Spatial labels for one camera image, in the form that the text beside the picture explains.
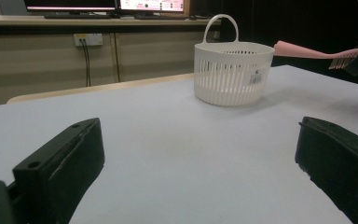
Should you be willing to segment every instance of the white basket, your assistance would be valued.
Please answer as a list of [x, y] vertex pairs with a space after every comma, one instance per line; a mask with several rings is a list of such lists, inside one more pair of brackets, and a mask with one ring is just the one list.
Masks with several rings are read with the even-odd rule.
[[[207, 43], [206, 35], [219, 18], [229, 19], [237, 36], [234, 42]], [[195, 45], [194, 92], [212, 105], [247, 105], [260, 98], [266, 85], [275, 49], [238, 41], [237, 23], [228, 15], [214, 16], [202, 43]]]

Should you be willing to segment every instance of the white table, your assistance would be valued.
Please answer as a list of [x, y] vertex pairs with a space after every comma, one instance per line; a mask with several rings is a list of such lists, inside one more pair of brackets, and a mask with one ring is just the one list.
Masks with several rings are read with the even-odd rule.
[[192, 79], [0, 105], [0, 179], [98, 117], [105, 166], [71, 223], [351, 223], [295, 163], [304, 116], [358, 134], [358, 85], [281, 66], [242, 107], [203, 103]]

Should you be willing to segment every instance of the white handle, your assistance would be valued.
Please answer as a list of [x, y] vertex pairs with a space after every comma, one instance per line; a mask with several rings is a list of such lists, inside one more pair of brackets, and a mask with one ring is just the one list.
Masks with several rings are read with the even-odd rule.
[[234, 25], [235, 34], [236, 34], [234, 42], [238, 42], [238, 26], [237, 26], [237, 23], [234, 21], [234, 19], [232, 19], [232, 17], [230, 17], [230, 16], [228, 16], [226, 14], [218, 14], [218, 15], [215, 15], [213, 18], [211, 18], [211, 20], [208, 22], [208, 25], [206, 26], [206, 30], [205, 30], [204, 39], [202, 41], [202, 44], [206, 43], [206, 35], [208, 34], [209, 28], [219, 18], [227, 18], [229, 21], [232, 22], [232, 24]]

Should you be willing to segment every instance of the dark background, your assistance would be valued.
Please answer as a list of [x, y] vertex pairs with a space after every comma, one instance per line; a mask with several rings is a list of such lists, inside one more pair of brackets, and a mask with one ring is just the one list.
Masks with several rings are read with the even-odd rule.
[[[324, 53], [358, 45], [357, 0], [191, 0], [190, 14], [234, 18], [240, 41], [273, 47], [283, 40]], [[221, 41], [234, 39], [231, 23], [222, 21]], [[342, 69], [329, 70], [331, 60], [274, 57], [272, 66], [290, 64], [316, 73], [358, 83]]]

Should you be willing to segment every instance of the power outlet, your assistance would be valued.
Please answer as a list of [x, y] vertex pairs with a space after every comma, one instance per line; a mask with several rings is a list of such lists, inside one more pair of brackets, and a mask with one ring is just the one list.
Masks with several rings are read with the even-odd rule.
[[87, 46], [100, 46], [103, 44], [102, 34], [74, 34], [75, 46], [83, 46], [81, 40], [86, 41]]

